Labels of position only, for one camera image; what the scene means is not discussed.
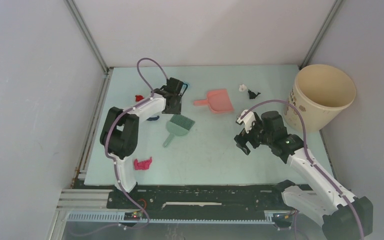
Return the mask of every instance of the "bucket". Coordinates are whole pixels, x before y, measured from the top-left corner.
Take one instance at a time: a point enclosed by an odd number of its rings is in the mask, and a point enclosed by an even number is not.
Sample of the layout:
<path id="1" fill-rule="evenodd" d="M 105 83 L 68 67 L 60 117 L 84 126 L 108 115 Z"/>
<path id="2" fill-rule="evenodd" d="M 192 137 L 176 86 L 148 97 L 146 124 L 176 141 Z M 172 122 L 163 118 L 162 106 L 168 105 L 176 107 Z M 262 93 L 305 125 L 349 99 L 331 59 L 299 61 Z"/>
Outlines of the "bucket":
<path id="1" fill-rule="evenodd" d="M 356 98 L 356 86 L 345 72 L 329 65 L 314 64 L 304 67 L 295 77 L 288 102 L 294 105 L 305 123 L 307 132 L 326 126 Z M 286 123 L 302 132 L 300 118 L 289 106 L 284 107 Z"/>

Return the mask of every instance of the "pink dustpan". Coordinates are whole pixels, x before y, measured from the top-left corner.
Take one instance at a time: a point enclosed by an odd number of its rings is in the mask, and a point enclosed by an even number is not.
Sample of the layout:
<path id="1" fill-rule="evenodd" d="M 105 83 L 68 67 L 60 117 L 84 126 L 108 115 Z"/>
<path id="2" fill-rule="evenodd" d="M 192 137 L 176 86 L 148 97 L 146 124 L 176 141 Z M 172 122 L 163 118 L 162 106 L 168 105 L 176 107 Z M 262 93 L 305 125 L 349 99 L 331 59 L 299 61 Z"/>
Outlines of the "pink dustpan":
<path id="1" fill-rule="evenodd" d="M 196 100 L 193 102 L 193 105 L 208 105 L 211 112 L 215 114 L 232 112 L 234 110 L 227 89 L 209 91 L 206 94 L 205 100 Z"/>

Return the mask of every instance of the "brush handle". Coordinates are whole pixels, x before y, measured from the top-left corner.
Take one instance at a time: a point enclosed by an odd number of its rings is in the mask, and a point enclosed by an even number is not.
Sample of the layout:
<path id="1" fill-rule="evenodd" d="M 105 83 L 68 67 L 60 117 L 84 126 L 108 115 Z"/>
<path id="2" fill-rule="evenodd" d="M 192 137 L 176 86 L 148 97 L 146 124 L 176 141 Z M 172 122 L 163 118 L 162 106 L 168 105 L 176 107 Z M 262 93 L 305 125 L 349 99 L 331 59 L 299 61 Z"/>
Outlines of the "brush handle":
<path id="1" fill-rule="evenodd" d="M 170 143 L 172 142 L 172 140 L 175 138 L 176 135 L 174 135 L 173 133 L 170 133 L 170 135 L 168 135 L 167 139 L 164 141 L 164 143 L 162 144 L 162 146 L 164 148 L 167 148 Z"/>
<path id="2" fill-rule="evenodd" d="M 208 99 L 205 99 L 205 100 L 195 100 L 195 101 L 193 101 L 193 105 L 194 106 L 208 105 Z"/>

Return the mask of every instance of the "white table surface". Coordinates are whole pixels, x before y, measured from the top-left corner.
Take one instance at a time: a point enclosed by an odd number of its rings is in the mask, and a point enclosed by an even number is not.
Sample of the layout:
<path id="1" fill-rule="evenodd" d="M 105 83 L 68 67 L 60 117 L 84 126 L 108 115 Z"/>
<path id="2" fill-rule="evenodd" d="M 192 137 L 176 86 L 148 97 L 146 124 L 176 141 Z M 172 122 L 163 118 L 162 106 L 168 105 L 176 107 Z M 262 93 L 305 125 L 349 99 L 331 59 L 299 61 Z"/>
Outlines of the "white table surface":
<path id="1" fill-rule="evenodd" d="M 160 114 L 158 121 L 145 121 L 139 125 L 138 145 L 133 159 L 143 161 L 152 156 L 148 170 L 135 171 L 137 182 L 142 185 L 252 185 L 276 184 L 286 179 L 296 184 L 305 181 L 282 160 L 274 156 L 267 146 L 253 149 L 247 156 L 236 147 L 235 135 L 243 125 L 235 123 L 244 109 L 270 99 L 286 100 L 293 86 L 296 65 L 254 66 L 179 66 L 164 67 L 169 77 L 190 84 L 182 98 L 182 115 L 195 120 L 195 125 L 185 137 L 175 138 L 168 148 L 163 142 L 169 135 L 165 126 L 171 114 Z M 142 74 L 152 87 L 159 88 L 165 79 L 156 67 L 142 67 Z M 239 92 L 245 84 L 254 92 L 261 92 L 250 100 L 247 92 Z M 207 91 L 227 89 L 234 112 L 213 114 L 207 106 L 194 106 L 194 100 L 205 99 Z M 135 103 L 135 95 L 149 95 L 149 89 L 139 77 L 135 67 L 118 67 L 112 74 L 105 98 L 97 134 L 87 168 L 85 185 L 113 185 L 113 162 L 105 157 L 99 136 L 108 110 L 126 108 Z M 282 114 L 280 103 L 269 103 L 256 108 L 258 115 L 276 110 Z M 289 127 L 290 134 L 299 133 Z M 318 132 L 308 135 L 308 147 L 320 164 L 332 173 L 331 166 Z"/>

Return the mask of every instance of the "brush bristles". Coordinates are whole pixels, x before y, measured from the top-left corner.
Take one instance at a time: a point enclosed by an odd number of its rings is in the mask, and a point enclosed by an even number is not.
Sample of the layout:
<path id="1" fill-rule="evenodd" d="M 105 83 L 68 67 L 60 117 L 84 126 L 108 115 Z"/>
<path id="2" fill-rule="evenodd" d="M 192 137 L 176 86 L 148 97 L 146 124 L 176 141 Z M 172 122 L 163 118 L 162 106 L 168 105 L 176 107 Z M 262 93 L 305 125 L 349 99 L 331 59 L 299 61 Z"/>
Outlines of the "brush bristles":
<path id="1" fill-rule="evenodd" d="M 194 120 L 189 119 L 183 115 L 173 115 L 170 119 L 170 122 L 186 130 L 190 130 L 192 126 L 195 124 Z"/>

